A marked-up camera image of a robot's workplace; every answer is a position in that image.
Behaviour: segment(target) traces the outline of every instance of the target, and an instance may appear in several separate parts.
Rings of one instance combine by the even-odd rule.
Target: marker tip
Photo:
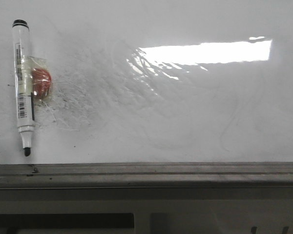
[[[28,147],[24,148],[24,154],[26,157],[29,156],[30,155],[30,148],[28,148]]]

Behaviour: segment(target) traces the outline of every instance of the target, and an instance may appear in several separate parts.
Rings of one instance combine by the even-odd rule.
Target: red eraser
[[[42,68],[35,68],[32,71],[34,96],[38,99],[47,97],[51,91],[51,75]]]

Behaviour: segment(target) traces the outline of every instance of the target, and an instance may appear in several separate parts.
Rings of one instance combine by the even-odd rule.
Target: marker cap
[[[28,24],[26,21],[22,20],[22,19],[17,19],[13,22],[13,26],[17,26],[17,25],[20,25],[20,26],[25,26],[26,28],[28,28]]]

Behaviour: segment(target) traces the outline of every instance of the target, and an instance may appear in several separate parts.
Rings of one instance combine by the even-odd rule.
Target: marker barrel
[[[33,83],[29,28],[25,21],[13,23],[13,46],[15,67],[15,91],[17,104],[17,127],[22,137],[23,148],[31,148],[31,137],[34,131],[35,118],[33,107]]]

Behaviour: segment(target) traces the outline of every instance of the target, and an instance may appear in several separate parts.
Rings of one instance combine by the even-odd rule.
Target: white surface
[[[30,157],[15,19],[54,81]],[[0,1],[0,163],[158,161],[293,161],[293,0]]]

